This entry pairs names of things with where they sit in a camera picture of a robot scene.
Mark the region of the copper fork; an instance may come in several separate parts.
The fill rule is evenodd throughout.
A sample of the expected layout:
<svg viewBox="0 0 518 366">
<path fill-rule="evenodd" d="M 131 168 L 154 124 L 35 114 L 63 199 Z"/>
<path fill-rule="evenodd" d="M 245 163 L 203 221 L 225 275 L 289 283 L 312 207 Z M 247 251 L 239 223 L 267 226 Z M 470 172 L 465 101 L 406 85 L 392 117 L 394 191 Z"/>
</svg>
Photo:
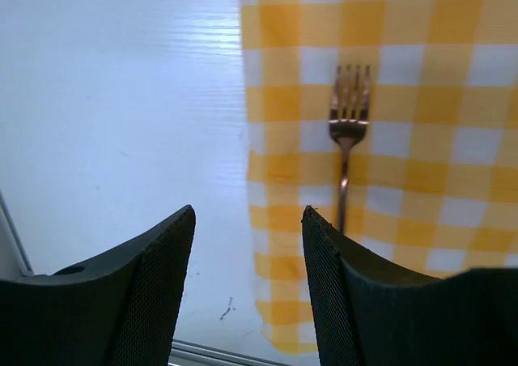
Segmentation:
<svg viewBox="0 0 518 366">
<path fill-rule="evenodd" d="M 346 230 L 346 199 L 351 149 L 366 136 L 369 125 L 371 67 L 338 66 L 329 107 L 329 136 L 341 152 L 338 186 L 337 230 Z"/>
</svg>

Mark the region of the yellow checkered cloth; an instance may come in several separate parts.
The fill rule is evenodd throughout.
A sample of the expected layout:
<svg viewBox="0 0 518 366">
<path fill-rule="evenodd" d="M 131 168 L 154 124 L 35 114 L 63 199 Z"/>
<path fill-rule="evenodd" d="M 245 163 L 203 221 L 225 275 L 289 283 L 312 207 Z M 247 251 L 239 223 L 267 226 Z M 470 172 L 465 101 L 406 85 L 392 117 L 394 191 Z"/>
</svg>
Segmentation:
<svg viewBox="0 0 518 366">
<path fill-rule="evenodd" d="M 316 350 L 301 218 L 337 214 L 334 72 L 370 66 L 348 235 L 445 276 L 517 263 L 517 0 L 240 0 L 255 305 L 277 350 Z"/>
</svg>

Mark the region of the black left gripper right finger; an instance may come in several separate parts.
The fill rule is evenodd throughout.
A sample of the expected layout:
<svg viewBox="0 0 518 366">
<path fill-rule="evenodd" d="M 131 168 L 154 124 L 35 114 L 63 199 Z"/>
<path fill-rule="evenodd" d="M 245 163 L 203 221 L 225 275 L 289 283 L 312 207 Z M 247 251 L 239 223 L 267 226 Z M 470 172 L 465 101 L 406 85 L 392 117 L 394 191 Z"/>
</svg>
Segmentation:
<svg viewBox="0 0 518 366">
<path fill-rule="evenodd" d="M 321 364 L 516 364 L 516 269 L 421 274 L 342 235 L 311 207 L 302 230 Z"/>
</svg>

